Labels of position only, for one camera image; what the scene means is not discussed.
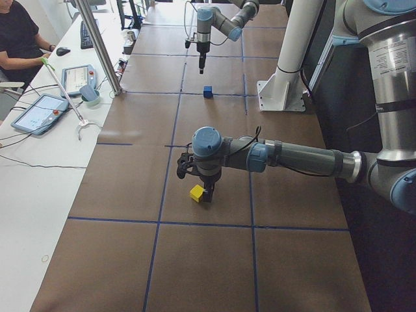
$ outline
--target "touchscreen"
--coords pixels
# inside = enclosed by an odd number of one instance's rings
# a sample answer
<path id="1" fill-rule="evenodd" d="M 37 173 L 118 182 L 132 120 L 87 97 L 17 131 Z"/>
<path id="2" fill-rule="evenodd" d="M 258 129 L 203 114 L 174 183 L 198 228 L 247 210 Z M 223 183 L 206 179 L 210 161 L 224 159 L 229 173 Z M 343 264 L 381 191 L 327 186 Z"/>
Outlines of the touchscreen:
<path id="1" fill-rule="evenodd" d="M 44 96 L 36 102 L 28 113 L 24 114 L 16 124 L 30 130 L 36 130 L 43 125 L 47 125 L 48 118 L 54 109 L 62 103 L 62 100 Z"/>
<path id="2" fill-rule="evenodd" d="M 70 68 L 65 71 L 65 90 L 67 93 L 79 92 L 88 83 L 88 66 Z"/>

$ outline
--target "person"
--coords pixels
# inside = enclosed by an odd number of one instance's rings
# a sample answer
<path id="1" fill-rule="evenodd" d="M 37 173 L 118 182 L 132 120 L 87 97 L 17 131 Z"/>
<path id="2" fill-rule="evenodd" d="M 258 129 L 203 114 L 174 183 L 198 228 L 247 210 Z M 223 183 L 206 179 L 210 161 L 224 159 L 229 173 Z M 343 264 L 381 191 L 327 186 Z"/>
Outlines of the person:
<path id="1" fill-rule="evenodd" d="M 26 89 L 54 48 L 20 3 L 0 0 L 0 69 L 10 81 L 24 82 Z"/>

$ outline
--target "desk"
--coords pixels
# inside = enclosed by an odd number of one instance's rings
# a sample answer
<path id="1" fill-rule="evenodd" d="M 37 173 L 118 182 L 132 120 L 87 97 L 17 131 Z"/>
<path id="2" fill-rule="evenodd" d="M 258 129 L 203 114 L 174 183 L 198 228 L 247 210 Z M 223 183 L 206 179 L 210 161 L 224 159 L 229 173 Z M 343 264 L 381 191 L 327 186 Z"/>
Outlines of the desk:
<path id="1" fill-rule="evenodd" d="M 124 39 L 120 34 L 120 18 L 114 14 L 94 14 L 113 64 L 122 57 Z M 94 49 L 81 50 L 81 19 L 78 17 L 57 46 L 71 49 L 63 57 L 53 53 L 49 62 L 58 77 L 63 68 L 91 64 L 96 69 L 97 83 L 105 74 Z M 43 67 L 31 83 L 37 88 L 56 82 Z M 58 96 L 57 87 L 38 89 L 39 93 Z M 81 105 L 81 114 L 103 125 L 112 103 L 111 87 L 104 82 L 100 88 L 101 102 L 93 109 Z M 17 106 L 32 103 L 38 95 L 28 87 Z M 18 134 L 10 123 L 20 114 L 13 110 L 0 127 L 0 137 Z M 95 126 L 81 131 L 78 141 L 75 113 L 66 113 L 48 133 L 29 137 L 14 146 L 0 149 L 0 155 L 30 164 L 86 167 L 96 144 L 99 129 Z M 3 145 L 24 136 L 2 140 Z M 0 158 L 0 310 L 28 311 L 39 290 L 85 169 L 31 168 Z"/>
<path id="2" fill-rule="evenodd" d="M 370 311 L 333 179 L 224 168 L 213 202 L 197 204 L 200 180 L 176 176 L 180 146 L 204 125 L 324 147 L 315 115 L 258 111 L 284 8 L 261 6 L 242 40 L 212 48 L 204 75 L 172 12 L 183 4 L 148 11 L 31 311 Z"/>

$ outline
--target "keyboard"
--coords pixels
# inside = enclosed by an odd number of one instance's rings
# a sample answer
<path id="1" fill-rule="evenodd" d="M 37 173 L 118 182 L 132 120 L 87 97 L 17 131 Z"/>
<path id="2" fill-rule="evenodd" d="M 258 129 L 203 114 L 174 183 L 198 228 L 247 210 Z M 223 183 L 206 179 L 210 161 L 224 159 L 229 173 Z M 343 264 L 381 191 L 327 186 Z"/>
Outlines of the keyboard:
<path id="1" fill-rule="evenodd" d="M 81 49 L 90 49 L 91 47 L 94 47 L 92 45 L 92 40 L 90 37 L 90 34 L 88 33 L 88 29 L 86 28 L 86 25 L 84 21 L 81 21 Z"/>

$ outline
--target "computer mouse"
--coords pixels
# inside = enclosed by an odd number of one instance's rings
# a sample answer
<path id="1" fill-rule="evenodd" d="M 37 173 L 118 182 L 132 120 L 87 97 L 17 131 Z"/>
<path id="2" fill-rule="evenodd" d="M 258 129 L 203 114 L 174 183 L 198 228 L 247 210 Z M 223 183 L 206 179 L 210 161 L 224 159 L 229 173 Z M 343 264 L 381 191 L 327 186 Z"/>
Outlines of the computer mouse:
<path id="1" fill-rule="evenodd" d="M 66 54 L 66 53 L 68 53 L 68 52 L 71 52 L 71 50 L 69 50 L 67 47 L 59 47 L 59 48 L 57 49 L 57 55 L 58 55 L 59 57 L 61 57 L 61 56 L 65 55 L 65 54 Z"/>

